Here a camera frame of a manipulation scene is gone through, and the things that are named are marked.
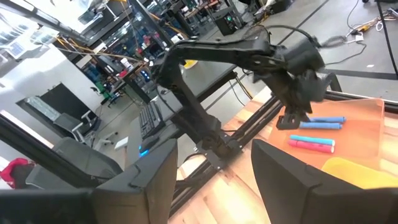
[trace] wooden table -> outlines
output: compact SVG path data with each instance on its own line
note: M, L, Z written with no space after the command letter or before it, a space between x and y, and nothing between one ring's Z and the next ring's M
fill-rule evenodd
M269 90L262 90L223 129L238 129L263 103L269 99ZM266 141L275 120L255 137ZM398 175L398 115L385 113L384 138L380 150L380 166L391 174ZM188 176L204 161L196 156L178 170L177 179ZM169 224L212 223L270 223L262 202L251 164L251 142L230 166L218 172L179 211L169 219Z

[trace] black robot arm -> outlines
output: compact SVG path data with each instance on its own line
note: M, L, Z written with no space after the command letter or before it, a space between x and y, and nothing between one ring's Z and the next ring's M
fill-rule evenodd
M277 128L297 129L300 121L308 120L306 113L312 113L310 102L322 101L330 84L328 76L321 79L315 74L325 66L317 46L315 38L303 39L289 49L262 39L234 42L182 40L160 62L154 78L171 90L182 105L191 107L207 122L207 114L183 81L178 63L183 59L233 63L253 71L254 79L262 80L286 106Z

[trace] blue light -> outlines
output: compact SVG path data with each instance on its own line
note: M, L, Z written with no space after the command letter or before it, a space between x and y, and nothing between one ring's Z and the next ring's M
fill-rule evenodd
M142 157L142 156L144 156L144 155L148 154L148 152L149 152L149 150L148 150L148 149L147 149L147 150L145 150L144 152L141 152L141 153L139 154L139 157Z

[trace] gray floor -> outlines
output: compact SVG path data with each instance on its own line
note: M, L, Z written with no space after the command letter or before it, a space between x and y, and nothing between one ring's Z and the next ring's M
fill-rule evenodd
M290 26L299 25L307 16L309 16L318 6L325 0L296 0L293 5L285 12L276 14L268 18L263 24L265 26L272 24L284 24ZM330 0L318 12L316 12L301 28L312 35L318 37L320 41L326 40L333 35L345 35L348 32L346 19L348 13L355 5L356 1L347 0ZM383 8L387 9L390 5L383 4ZM369 21L377 16L377 7L373 2L363 4L359 1L357 8L353 11L350 19L350 24L357 24ZM392 41L392 49L394 52L398 51L398 43L394 42L394 35L398 34L398 22L387 22L389 35ZM239 39L244 34L247 28L239 30L234 35L228 37L229 40ZM282 40L290 31L285 29L271 30L271 43L276 44ZM211 31L206 38L214 40L217 37L224 38L219 31ZM294 33L283 44L290 46L303 37L300 34ZM387 46L384 40L384 33L377 32L374 28L369 30L364 35L364 43L367 48L360 56L352 58L344 63L338 65L330 65L327 68L340 70L356 70L362 72L394 72L391 61L387 52ZM322 50L321 54L326 63L341 60L351 54L359 52L361 46L357 44L349 44L343 47ZM240 68L237 68L239 76L243 76ZM398 88L395 88L396 81L391 80L376 80L370 78L359 77L343 77L338 76L343 91L354 93L358 95L383 97L388 100L398 100ZM259 93L265 85L263 83L253 84L251 77L244 77L242 82L246 88L253 94ZM236 99L233 91L230 89L229 83L217 90L203 103L203 107L207 108L212 105L208 112L215 115L222 123L228 122L243 106ZM247 103L249 98L243 93L238 85L234 86L235 92L243 103ZM119 135L114 137L115 141L125 138L129 134L129 123L139 114L139 108L132 104L126 98L118 102L111 109L102 108L101 118L103 119L103 130L100 136L103 136L111 131L118 131ZM178 140L179 147L179 164L184 158L191 154L194 149L194 144L187 136L182 136ZM123 152L116 152L112 146L105 146L101 149L102 152L114 158L122 166L124 165Z

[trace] marker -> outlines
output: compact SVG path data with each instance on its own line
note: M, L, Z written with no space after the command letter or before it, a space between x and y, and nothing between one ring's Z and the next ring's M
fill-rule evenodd
M300 129L341 129L340 123L301 122Z
M296 140L291 140L291 139L287 143L293 147L309 149L309 150L313 150L313 151L317 151L317 152L334 153L334 151L335 151L334 146L329 146L329 145L324 145L324 144L296 141Z
M329 123L344 123L346 118L343 116L339 117L323 117L323 118L310 118L311 122L329 122Z
M335 140L333 139L324 139L324 138L313 138L313 137L306 137L306 136L298 136L295 134L290 135L291 140L296 141L305 141L305 142L312 142L318 144L326 144L329 146L335 146Z

